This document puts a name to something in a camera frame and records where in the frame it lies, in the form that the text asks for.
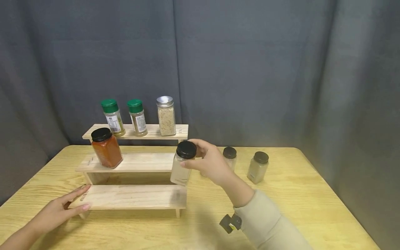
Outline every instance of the fingernail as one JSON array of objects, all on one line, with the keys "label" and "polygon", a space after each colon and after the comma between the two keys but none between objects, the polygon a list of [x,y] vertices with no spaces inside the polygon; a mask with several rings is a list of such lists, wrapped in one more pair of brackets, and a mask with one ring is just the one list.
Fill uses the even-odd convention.
[{"label": "fingernail", "polygon": [[90,204],[86,204],[86,205],[83,206],[83,210],[84,211],[89,210],[89,208],[90,208]]}]

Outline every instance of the seasoning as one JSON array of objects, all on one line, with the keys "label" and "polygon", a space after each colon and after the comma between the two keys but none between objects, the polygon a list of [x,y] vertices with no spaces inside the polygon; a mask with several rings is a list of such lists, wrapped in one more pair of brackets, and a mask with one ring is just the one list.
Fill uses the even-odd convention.
[{"label": "seasoning", "polygon": [[115,168],[122,161],[120,146],[109,128],[92,132],[92,146],[102,166]]},{"label": "seasoning", "polygon": [[117,101],[114,99],[106,99],[101,102],[101,106],[112,134],[115,136],[123,136],[125,134],[125,129]]},{"label": "seasoning", "polygon": [[184,141],[178,144],[176,154],[172,163],[171,182],[186,186],[188,183],[190,169],[183,168],[180,163],[194,159],[196,157],[197,147],[193,142]]},{"label": "seasoning", "polygon": [[268,167],[268,155],[264,152],[258,151],[250,161],[247,178],[254,184],[261,182],[264,179],[265,172]]},{"label": "seasoning", "polygon": [[173,136],[175,129],[174,100],[171,96],[161,96],[157,98],[158,123],[162,136]]},{"label": "seasoning", "polygon": [[235,165],[236,165],[236,149],[233,147],[226,147],[222,152],[224,155],[225,161],[228,164],[229,168],[235,172]]},{"label": "seasoning", "polygon": [[135,136],[147,135],[146,120],[144,119],[144,110],[142,101],[133,99],[128,101],[130,119],[132,120],[133,133]]}]

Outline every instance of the middle shelf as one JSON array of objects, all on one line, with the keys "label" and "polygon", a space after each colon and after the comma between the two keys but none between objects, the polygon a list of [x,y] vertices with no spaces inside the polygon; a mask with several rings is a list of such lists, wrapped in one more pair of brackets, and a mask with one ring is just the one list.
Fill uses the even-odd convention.
[{"label": "middle shelf", "polygon": [[171,172],[174,153],[124,153],[116,168],[103,167],[96,154],[88,154],[76,169],[81,173]]}]

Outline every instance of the green cap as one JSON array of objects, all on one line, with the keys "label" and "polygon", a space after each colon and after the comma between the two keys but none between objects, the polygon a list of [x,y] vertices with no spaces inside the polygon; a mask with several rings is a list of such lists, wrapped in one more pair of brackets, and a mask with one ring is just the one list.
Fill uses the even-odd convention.
[{"label": "green cap", "polygon": [[139,113],[143,110],[142,101],[139,99],[132,99],[128,101],[129,112]]},{"label": "green cap", "polygon": [[114,113],[118,111],[117,101],[114,99],[105,99],[101,102],[104,113]]}]

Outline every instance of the three-tier spice rack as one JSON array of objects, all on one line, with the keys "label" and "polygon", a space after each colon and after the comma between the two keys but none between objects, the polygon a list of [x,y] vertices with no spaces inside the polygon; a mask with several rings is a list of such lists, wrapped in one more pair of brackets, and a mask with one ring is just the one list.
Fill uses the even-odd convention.
[{"label": "three-tier spice rack", "polygon": [[[91,141],[90,134],[108,124],[94,124],[83,136]],[[177,124],[176,134],[161,136],[158,124],[147,124],[148,133],[143,137],[133,135],[132,124],[124,124],[126,133],[118,140],[182,140],[188,139],[187,124]],[[122,162],[114,169],[103,167],[94,151],[89,153],[76,169],[81,172],[90,189],[70,204],[74,208],[90,204],[90,210],[143,210],[175,209],[180,217],[180,209],[186,208],[187,188],[180,185],[102,185],[112,173],[155,173],[171,172],[174,153],[123,153]]]}]

